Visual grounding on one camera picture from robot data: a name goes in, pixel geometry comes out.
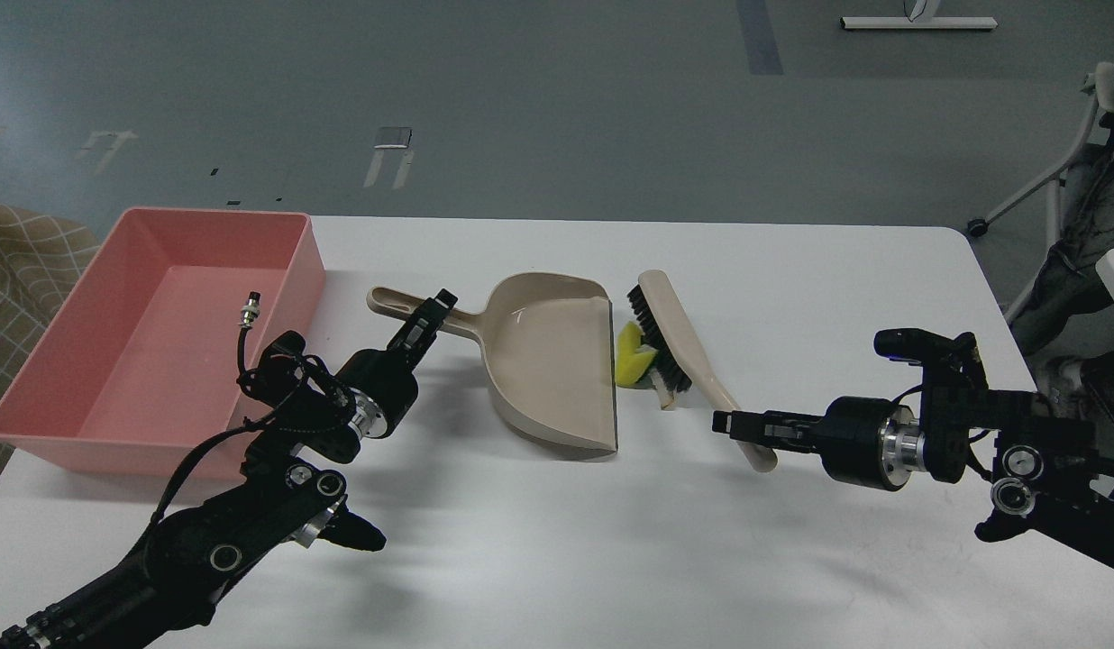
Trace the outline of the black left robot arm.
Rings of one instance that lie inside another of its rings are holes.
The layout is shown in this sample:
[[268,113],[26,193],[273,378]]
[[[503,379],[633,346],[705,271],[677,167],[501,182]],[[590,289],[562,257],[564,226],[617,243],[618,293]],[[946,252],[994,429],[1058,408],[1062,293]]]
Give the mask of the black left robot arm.
[[[211,625],[229,594],[277,545],[314,541],[377,552],[387,537],[346,504],[346,478],[314,468],[302,449],[351,463],[367,439],[392,435],[418,395],[414,370],[457,304],[449,291],[418,301],[384,348],[360,350],[338,372],[306,353],[289,330],[245,364],[260,293],[242,308],[240,387],[268,404],[190,449],[169,478],[135,544],[100,578],[6,628],[0,648],[144,648],[162,635]],[[187,476],[219,443],[250,433],[242,483],[177,513],[169,505]]]

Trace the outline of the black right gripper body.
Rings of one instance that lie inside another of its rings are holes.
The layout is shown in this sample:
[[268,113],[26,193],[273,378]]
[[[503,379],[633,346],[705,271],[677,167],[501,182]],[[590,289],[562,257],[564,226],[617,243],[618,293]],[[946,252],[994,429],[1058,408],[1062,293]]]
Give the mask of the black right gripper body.
[[819,422],[819,455],[827,475],[861,488],[902,489],[909,472],[900,468],[887,441],[912,419],[910,407],[887,399],[834,399]]

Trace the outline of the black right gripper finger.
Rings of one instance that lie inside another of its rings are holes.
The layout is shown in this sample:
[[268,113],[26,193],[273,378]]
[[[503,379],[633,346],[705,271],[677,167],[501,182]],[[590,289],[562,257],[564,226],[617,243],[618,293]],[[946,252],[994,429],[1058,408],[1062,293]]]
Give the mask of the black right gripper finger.
[[821,453],[825,446],[821,416],[799,412],[714,411],[712,430],[734,441],[799,453]]

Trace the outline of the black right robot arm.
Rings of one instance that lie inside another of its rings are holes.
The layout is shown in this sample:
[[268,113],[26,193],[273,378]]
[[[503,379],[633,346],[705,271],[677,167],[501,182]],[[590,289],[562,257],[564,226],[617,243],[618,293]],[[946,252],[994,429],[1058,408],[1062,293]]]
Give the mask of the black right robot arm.
[[955,484],[973,471],[990,486],[979,541],[1036,531],[1114,570],[1114,460],[1100,455],[1092,423],[1040,414],[1036,393],[990,389],[973,333],[880,330],[873,348],[921,368],[918,410],[841,396],[821,416],[719,410],[712,427],[739,443],[814,453],[828,476],[862,488],[899,490],[915,472]]

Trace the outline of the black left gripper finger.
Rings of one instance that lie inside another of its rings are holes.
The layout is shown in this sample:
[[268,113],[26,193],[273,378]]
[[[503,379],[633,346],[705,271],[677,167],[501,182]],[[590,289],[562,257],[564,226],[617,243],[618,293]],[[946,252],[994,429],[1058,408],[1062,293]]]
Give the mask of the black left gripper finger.
[[424,357],[431,344],[431,301],[424,299],[408,317],[395,336],[389,340],[387,351],[405,354],[405,357]]
[[452,313],[457,297],[450,291],[438,291],[433,298],[427,298],[410,316],[410,346],[429,348],[434,343],[439,330]]

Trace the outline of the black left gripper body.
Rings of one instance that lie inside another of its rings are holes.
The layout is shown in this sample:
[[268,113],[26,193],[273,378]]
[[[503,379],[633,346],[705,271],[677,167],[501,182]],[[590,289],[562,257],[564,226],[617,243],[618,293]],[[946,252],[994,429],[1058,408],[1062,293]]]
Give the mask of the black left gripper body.
[[350,427],[360,437],[381,439],[395,432],[418,395],[414,367],[405,350],[359,350],[338,370],[335,377],[354,399],[358,412]]

